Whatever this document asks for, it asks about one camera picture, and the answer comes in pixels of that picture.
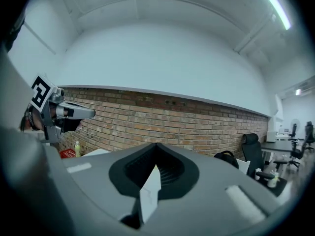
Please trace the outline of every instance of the office chair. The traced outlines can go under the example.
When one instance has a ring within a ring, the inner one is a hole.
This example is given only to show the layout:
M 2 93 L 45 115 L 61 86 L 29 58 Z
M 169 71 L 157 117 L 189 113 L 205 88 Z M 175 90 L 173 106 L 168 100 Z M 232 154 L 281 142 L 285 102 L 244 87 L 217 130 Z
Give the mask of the office chair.
M 292 134 L 289 134 L 289 136 L 291 137 L 289 141 L 297 141 L 297 139 L 294 138 L 295 135 L 296 135 L 296 123 L 292 127 Z
M 312 122 L 308 121 L 305 126 L 305 140 L 306 143 L 309 144 L 309 146 L 306 149 L 314 149 L 313 147 L 311 147 L 311 143 L 315 142 L 313 130 L 314 126 L 312 125 Z
M 264 160 L 261 151 L 261 144 L 258 141 L 258 136 L 254 133 L 243 135 L 242 151 L 246 161 L 250 161 L 250 166 L 248 168 L 248 175 L 252 178 L 259 176 L 259 183 L 268 188 L 276 197 L 279 196 L 285 188 L 286 180 L 279 178 L 279 182 L 275 188 L 270 188 L 267 186 L 268 180 L 273 179 L 275 176 L 271 173 L 256 172 L 255 170 L 260 168 L 262 171 L 264 169 Z M 274 161 L 276 170 L 278 171 L 281 164 L 286 164 L 285 160 Z
M 294 159 L 295 158 L 301 159 L 303 157 L 304 150 L 305 150 L 305 145 L 306 145 L 306 140 L 304 141 L 301 150 L 296 148 L 296 144 L 297 144 L 296 141 L 292 141 L 292 151 L 291 151 L 291 154 L 290 154 L 290 158 L 292 158 L 292 160 L 288 161 L 288 165 L 292 164 L 299 170 L 300 163 L 294 161 Z

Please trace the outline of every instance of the plastic bottle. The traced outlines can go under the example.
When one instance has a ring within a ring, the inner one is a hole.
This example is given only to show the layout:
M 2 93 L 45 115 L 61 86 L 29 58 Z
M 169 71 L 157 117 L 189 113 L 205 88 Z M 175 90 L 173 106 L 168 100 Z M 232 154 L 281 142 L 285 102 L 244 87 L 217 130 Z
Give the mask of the plastic bottle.
M 275 177 L 268 181 L 267 186 L 269 188 L 275 188 L 277 186 L 277 182 L 279 181 L 279 173 L 278 172 L 272 172 L 272 174 L 274 174 Z
M 257 169 L 255 170 L 255 173 L 257 173 L 257 172 L 261 172 L 261 169 L 260 169 L 260 168 L 257 168 Z M 257 176 L 257 175 L 255 175 L 255 179 L 258 181 L 258 180 L 260 179 L 260 177 Z
M 74 149 L 75 149 L 75 157 L 80 157 L 81 156 L 81 154 L 80 154 L 81 147 L 79 145 L 79 141 L 76 141 Z

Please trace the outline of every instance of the ceiling pipe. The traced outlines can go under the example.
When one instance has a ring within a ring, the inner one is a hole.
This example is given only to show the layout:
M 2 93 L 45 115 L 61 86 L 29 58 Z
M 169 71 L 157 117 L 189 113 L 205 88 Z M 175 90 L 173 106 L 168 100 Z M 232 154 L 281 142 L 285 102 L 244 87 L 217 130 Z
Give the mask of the ceiling pipe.
M 255 52 L 261 51 L 265 46 L 268 45 L 268 43 L 270 42 L 270 40 L 279 37 L 279 35 L 281 34 L 281 31 L 276 31 L 275 33 L 273 33 L 271 36 L 268 36 L 268 38 L 265 38 L 263 40 L 262 43 L 260 43 L 259 46 L 256 46 L 256 48 L 251 49 L 247 52 L 247 56 L 250 57 L 251 55 L 253 55 Z
M 136 11 L 136 19 L 139 19 L 139 11 L 138 11 L 137 0 L 134 0 L 134 9 Z
M 272 16 L 273 16 L 273 10 L 270 9 L 263 16 L 262 20 L 260 20 L 256 25 L 254 25 L 251 31 L 234 48 L 234 51 L 240 54 L 249 44 L 255 41 L 258 38 L 258 35 L 263 30 L 263 28 L 269 23 Z

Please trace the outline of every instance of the white desk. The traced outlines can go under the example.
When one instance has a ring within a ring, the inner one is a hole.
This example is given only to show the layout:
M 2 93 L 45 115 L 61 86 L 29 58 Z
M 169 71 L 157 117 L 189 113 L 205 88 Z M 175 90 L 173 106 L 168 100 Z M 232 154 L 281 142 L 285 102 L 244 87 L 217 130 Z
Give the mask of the white desk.
M 106 154 L 106 153 L 110 153 L 110 151 L 107 151 L 107 150 L 104 150 L 104 149 L 97 149 L 97 150 L 94 150 L 88 154 L 85 154 L 83 156 L 90 156 L 90 155 L 100 155 L 100 154 Z
M 276 141 L 275 143 L 265 142 L 261 144 L 261 151 L 264 152 L 263 158 L 265 163 L 267 153 L 290 154 L 292 151 L 292 143 L 291 141 Z
M 285 141 L 287 141 L 287 140 L 291 139 L 291 137 L 289 135 L 283 134 L 283 135 L 277 135 L 276 139 L 277 140 L 285 140 Z

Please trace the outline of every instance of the ceiling light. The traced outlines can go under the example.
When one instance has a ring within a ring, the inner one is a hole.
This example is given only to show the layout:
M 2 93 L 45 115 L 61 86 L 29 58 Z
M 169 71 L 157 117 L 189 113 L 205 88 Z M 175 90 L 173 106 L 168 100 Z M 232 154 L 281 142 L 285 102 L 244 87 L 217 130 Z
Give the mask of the ceiling light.
M 274 7 L 274 9 L 276 10 L 277 14 L 279 15 L 279 17 L 281 18 L 281 21 L 284 25 L 284 28 L 290 29 L 291 28 L 291 23 L 286 15 L 286 13 L 284 12 L 284 9 L 282 8 L 281 4 L 279 3 L 278 0 L 269 0 L 269 2 L 272 4 L 272 6 Z

